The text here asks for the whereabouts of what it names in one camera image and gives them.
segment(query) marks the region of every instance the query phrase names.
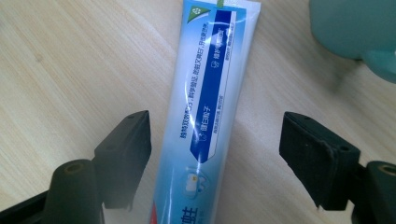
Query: toothpaste packaging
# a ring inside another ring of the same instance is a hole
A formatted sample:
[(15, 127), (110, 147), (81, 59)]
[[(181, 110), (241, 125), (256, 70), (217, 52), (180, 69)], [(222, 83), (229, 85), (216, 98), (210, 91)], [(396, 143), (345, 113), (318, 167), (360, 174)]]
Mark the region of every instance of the toothpaste packaging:
[(260, 3), (184, 0), (150, 224), (214, 223)]

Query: toothpaste tube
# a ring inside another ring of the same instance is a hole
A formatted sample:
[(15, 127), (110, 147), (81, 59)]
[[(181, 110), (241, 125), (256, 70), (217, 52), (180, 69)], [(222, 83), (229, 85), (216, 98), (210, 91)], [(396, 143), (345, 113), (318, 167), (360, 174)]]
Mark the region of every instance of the toothpaste tube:
[(261, 4), (184, 0), (183, 8), (150, 224), (214, 223)]

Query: wooden table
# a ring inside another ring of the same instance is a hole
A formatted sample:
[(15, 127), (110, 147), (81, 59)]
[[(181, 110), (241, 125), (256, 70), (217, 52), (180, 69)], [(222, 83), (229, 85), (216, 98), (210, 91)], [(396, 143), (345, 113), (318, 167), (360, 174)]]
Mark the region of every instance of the wooden table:
[[(52, 172), (149, 110), (152, 156), (129, 223), (147, 223), (170, 98), (182, 1), (0, 2), (0, 210), (48, 189)], [(317, 209), (278, 154), (283, 113), (316, 119), (396, 162), (396, 86), (310, 34), (308, 0), (262, 1), (216, 223), (350, 223)]]

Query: green logo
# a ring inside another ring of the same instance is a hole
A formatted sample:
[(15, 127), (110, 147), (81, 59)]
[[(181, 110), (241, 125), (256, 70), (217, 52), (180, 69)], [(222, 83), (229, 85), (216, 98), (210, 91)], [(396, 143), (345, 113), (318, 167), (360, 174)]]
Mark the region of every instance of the green logo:
[(189, 20), (188, 22), (192, 21), (193, 19), (209, 12), (210, 10), (204, 7), (191, 7)]

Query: toothpaste tube crimped end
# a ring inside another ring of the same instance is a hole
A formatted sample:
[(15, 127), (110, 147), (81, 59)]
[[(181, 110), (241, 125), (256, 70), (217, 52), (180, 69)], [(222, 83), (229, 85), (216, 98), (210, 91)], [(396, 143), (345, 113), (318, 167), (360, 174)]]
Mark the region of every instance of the toothpaste tube crimped end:
[(215, 219), (260, 3), (184, 0), (174, 85), (150, 224)]

